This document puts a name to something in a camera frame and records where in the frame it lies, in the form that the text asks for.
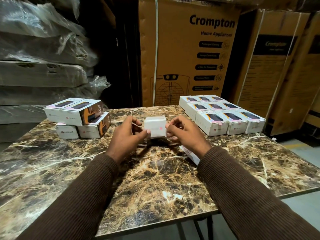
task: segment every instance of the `white box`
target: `white box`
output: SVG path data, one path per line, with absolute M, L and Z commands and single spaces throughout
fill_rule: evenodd
M 229 122 L 222 116 L 210 111 L 199 111 L 195 123 L 208 135 L 220 136 L 227 132 Z
M 64 115 L 62 113 L 62 109 L 66 108 L 74 103 L 83 100 L 83 98 L 74 98 L 70 97 L 68 99 L 59 101 L 55 104 L 48 105 L 44 107 L 44 112 L 51 122 L 64 123 Z
M 78 131 L 74 125 L 56 124 L 56 132 L 61 139 L 78 139 Z
M 151 138 L 166 137 L 167 119 L 164 115 L 155 117 L 146 117 L 144 120 L 144 129 L 150 130 Z
M 200 102 L 213 102 L 214 99 L 211 98 L 210 96 L 206 95 L 199 95 L 199 96 L 192 96 L 193 98 L 198 99 Z
M 237 109 L 238 113 L 242 115 L 248 121 L 247 129 L 245 130 L 246 134 L 259 133 L 262 132 L 263 127 L 266 123 L 266 119 L 251 113 L 245 109 Z
M 91 121 L 103 114 L 103 103 L 97 99 L 83 99 L 62 110 L 63 123 L 67 125 L 89 125 Z
M 234 109 L 241 109 L 241 107 L 235 105 L 235 104 L 232 104 L 228 101 L 223 101 L 223 102 L 219 102 L 218 103 L 219 105 L 221 105 L 224 109 L 227 109 L 227 110 L 234 110 Z
M 206 95 L 206 97 L 210 97 L 214 102 L 226 101 L 225 99 L 223 99 L 217 95 Z
M 202 104 L 200 102 L 188 103 L 184 109 L 186 115 L 189 116 L 193 121 L 196 120 L 198 111 L 211 110 L 209 106 Z
M 188 103 L 194 103 L 194 102 L 200 102 L 197 98 L 193 96 L 180 96 L 179 99 L 179 106 L 186 110 L 187 104 Z
M 110 113 L 104 112 L 89 124 L 78 126 L 79 135 L 81 138 L 101 138 L 110 125 Z
M 211 110 L 215 111 L 215 110 L 224 110 L 225 108 L 217 103 L 217 102 L 201 102 L 202 104 L 205 104 L 206 106 L 208 106 Z
M 235 110 L 224 110 L 216 112 L 217 115 L 229 121 L 226 131 L 228 136 L 245 133 L 248 121 Z

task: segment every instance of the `person's right hand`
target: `person's right hand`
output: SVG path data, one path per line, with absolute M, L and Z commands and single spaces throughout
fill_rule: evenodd
M 199 127 L 182 115 L 175 117 L 165 127 L 167 136 L 173 142 L 180 142 L 200 159 L 212 148 Z

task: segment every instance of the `marble tabletop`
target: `marble tabletop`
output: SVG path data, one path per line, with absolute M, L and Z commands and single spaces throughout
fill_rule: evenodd
M 0 154 L 0 239 L 14 239 L 103 153 L 126 116 L 184 114 L 177 105 L 110 110 L 101 139 L 59 139 L 45 120 Z M 261 133 L 209 137 L 279 197 L 320 190 L 320 169 Z M 217 213 L 196 166 L 167 139 L 144 142 L 121 166 L 97 236 Z

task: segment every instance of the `forearm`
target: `forearm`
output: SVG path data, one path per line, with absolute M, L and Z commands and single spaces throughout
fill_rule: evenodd
M 320 233 L 239 165 L 212 148 L 198 172 L 238 239 L 320 239 Z
M 20 239 L 90 239 L 98 230 L 118 166 L 100 154 L 26 229 Z

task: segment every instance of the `black label panel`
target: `black label panel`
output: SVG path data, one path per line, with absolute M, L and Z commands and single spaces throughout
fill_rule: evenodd
M 194 76 L 193 80 L 195 81 L 214 81 L 215 75 L 207 75 L 207 76 Z
M 295 36 L 291 45 L 292 36 L 289 35 L 269 35 L 260 34 L 257 39 L 256 46 L 254 48 L 254 55 L 263 56 L 286 56 L 289 51 L 289 55 L 294 48 L 298 36 Z
M 315 35 L 308 54 L 320 54 L 320 35 Z
M 195 66 L 196 70 L 216 70 L 218 65 L 212 64 L 198 64 Z
M 199 47 L 205 48 L 222 48 L 222 42 L 218 41 L 200 41 Z
M 212 91 L 214 86 L 193 86 L 193 91 Z
M 211 52 L 199 52 L 197 58 L 199 59 L 219 59 L 220 53 L 211 53 Z

